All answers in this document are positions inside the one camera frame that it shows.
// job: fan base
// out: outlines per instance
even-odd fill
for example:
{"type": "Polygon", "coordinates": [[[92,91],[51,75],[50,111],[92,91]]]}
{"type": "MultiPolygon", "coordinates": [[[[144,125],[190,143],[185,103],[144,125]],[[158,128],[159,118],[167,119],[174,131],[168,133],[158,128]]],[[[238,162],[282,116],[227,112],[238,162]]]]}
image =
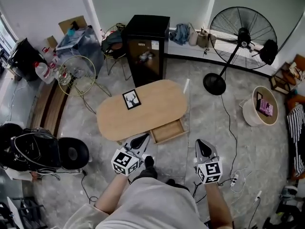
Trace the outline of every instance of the fan base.
{"type": "Polygon", "coordinates": [[[213,95],[223,94],[226,88],[224,79],[215,73],[207,74],[203,79],[203,85],[205,89],[213,95]]]}

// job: gray shirt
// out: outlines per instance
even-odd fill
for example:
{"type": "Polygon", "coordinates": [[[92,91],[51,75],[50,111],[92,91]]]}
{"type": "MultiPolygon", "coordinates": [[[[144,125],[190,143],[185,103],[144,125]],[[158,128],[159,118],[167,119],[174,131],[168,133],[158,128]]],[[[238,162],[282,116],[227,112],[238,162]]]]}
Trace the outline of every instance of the gray shirt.
{"type": "Polygon", "coordinates": [[[108,215],[92,205],[81,207],[64,229],[206,229],[191,194],[153,178],[140,178],[122,194],[108,215]]]}

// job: striped cloth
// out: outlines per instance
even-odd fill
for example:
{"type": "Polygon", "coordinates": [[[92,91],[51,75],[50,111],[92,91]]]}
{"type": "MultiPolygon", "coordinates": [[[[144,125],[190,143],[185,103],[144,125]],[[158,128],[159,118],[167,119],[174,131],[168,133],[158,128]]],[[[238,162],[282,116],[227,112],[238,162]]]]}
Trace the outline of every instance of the striped cloth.
{"type": "Polygon", "coordinates": [[[298,177],[305,171],[305,115],[303,105],[297,105],[287,116],[289,132],[295,150],[294,155],[294,168],[295,176],[298,177]]]}

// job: marble floor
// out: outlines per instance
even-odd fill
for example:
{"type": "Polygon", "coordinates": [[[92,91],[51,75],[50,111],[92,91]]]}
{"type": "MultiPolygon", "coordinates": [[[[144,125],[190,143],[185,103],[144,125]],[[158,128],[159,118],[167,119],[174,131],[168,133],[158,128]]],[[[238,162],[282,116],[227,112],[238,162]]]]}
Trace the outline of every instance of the marble floor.
{"type": "MultiPolygon", "coordinates": [[[[223,162],[222,180],[228,179],[235,156],[235,139],[229,132],[229,117],[224,110],[221,97],[210,95],[202,83],[207,73],[219,73],[222,68],[211,63],[168,59],[167,79],[177,82],[182,89],[186,79],[190,79],[185,93],[188,110],[183,117],[184,128],[189,130],[189,133],[158,146],[151,140],[147,154],[155,159],[159,180],[174,178],[176,182],[185,184],[191,193],[194,191],[194,182],[198,184],[200,181],[193,168],[197,138],[205,139],[216,146],[223,162]]],[[[114,66],[109,76],[103,67],[97,82],[107,86],[113,95],[134,88],[132,78],[124,80],[119,65],[114,66]]],[[[278,206],[278,194],[286,183],[288,139],[284,96],[273,91],[279,106],[279,117],[275,125],[251,128],[245,122],[239,104],[256,86],[270,88],[268,79],[229,68],[226,72],[226,84],[227,89],[223,94],[224,105],[231,116],[231,131],[238,140],[233,174],[236,170],[242,171],[239,171],[240,178],[233,187],[234,192],[230,189],[229,181],[219,188],[230,207],[237,229],[248,228],[257,205],[253,204],[255,196],[261,190],[261,203],[251,224],[256,223],[261,228],[264,220],[274,213],[278,206]],[[244,189],[243,176],[247,177],[244,189]]],[[[107,95],[94,86],[85,98],[93,108],[97,108],[107,95]]],[[[99,196],[115,176],[110,160],[119,148],[118,144],[101,136],[96,116],[85,108],[79,97],[68,98],[59,135],[77,137],[88,146],[93,161],[84,168],[88,176],[84,179],[83,185],[89,196],[99,196]]],[[[57,181],[55,177],[45,176],[42,181],[34,183],[37,200],[45,206],[44,214],[49,227],[63,228],[68,218],[80,206],[88,203],[81,186],[82,175],[60,174],[60,177],[61,181],[57,181]]],[[[195,200],[198,201],[204,195],[205,189],[201,185],[198,187],[195,200]]],[[[206,198],[197,206],[201,220],[208,220],[206,198]]]]}

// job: black mini fridge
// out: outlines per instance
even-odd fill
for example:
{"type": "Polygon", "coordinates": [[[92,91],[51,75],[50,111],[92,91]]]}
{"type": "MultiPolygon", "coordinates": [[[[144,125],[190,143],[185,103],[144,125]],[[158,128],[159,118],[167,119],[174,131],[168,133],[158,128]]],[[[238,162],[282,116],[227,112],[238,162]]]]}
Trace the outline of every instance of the black mini fridge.
{"type": "Polygon", "coordinates": [[[165,78],[170,17],[134,15],[123,43],[135,87],[165,78]]]}

